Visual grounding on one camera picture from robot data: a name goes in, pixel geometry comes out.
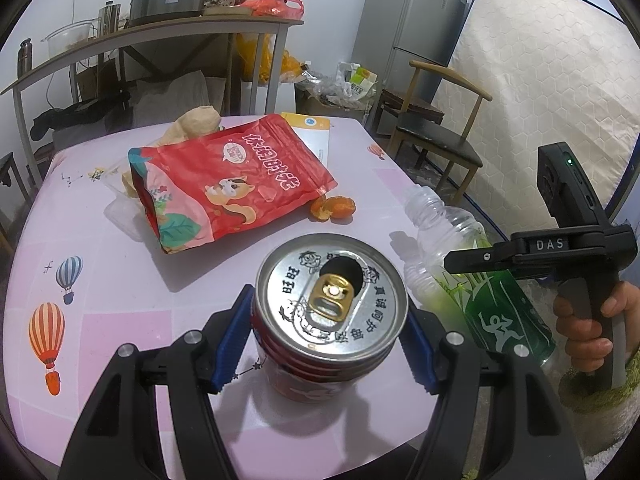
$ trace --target orange peel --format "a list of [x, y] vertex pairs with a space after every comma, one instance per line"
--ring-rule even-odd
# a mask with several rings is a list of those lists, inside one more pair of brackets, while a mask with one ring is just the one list
[[317, 220], [326, 222], [329, 218], [344, 219], [352, 216], [356, 211], [355, 202], [345, 196], [322, 195], [311, 204], [311, 214]]

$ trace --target red plastic bag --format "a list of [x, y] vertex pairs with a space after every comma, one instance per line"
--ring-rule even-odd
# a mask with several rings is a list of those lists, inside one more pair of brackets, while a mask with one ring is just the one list
[[337, 184], [280, 115], [156, 148], [132, 148], [133, 184], [162, 249], [265, 225]]
[[[298, 4], [300, 8], [287, 5], [291, 2]], [[277, 16], [288, 20], [301, 20], [305, 13], [302, 0], [247, 0], [240, 6], [253, 9], [254, 16]]]

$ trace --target finger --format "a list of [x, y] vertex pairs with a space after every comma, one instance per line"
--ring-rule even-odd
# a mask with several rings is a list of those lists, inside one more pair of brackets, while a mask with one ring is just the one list
[[558, 317], [569, 317], [574, 314], [571, 302], [562, 296], [556, 296], [554, 300], [554, 314]]
[[635, 310], [640, 306], [640, 289], [629, 282], [618, 282], [600, 311], [605, 317], [613, 317], [623, 310]]
[[573, 341], [590, 341], [602, 335], [602, 325], [593, 319], [578, 319], [575, 316], [559, 317], [556, 330]]
[[609, 355], [612, 348], [611, 341], [601, 337], [592, 341], [571, 341], [569, 339], [564, 351], [577, 359], [602, 359]]
[[571, 359], [571, 366], [582, 372], [594, 372], [604, 364], [604, 359]]

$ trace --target pull tab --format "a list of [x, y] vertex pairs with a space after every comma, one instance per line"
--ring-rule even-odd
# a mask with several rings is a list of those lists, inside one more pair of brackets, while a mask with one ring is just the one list
[[353, 285], [338, 274], [323, 274], [314, 285], [308, 304], [316, 314], [332, 321], [343, 321], [349, 313]]

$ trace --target squirrel cartoon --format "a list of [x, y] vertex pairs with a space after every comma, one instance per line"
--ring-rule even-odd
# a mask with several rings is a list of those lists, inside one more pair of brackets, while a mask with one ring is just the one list
[[239, 200], [244, 198], [255, 189], [246, 182], [245, 176], [236, 178], [224, 178], [218, 184], [213, 186], [205, 186], [204, 193], [207, 199], [214, 204], [225, 208], [232, 213], [240, 213], [244, 216], [244, 224], [252, 224], [255, 222], [255, 210], [247, 205], [229, 204], [230, 200]]

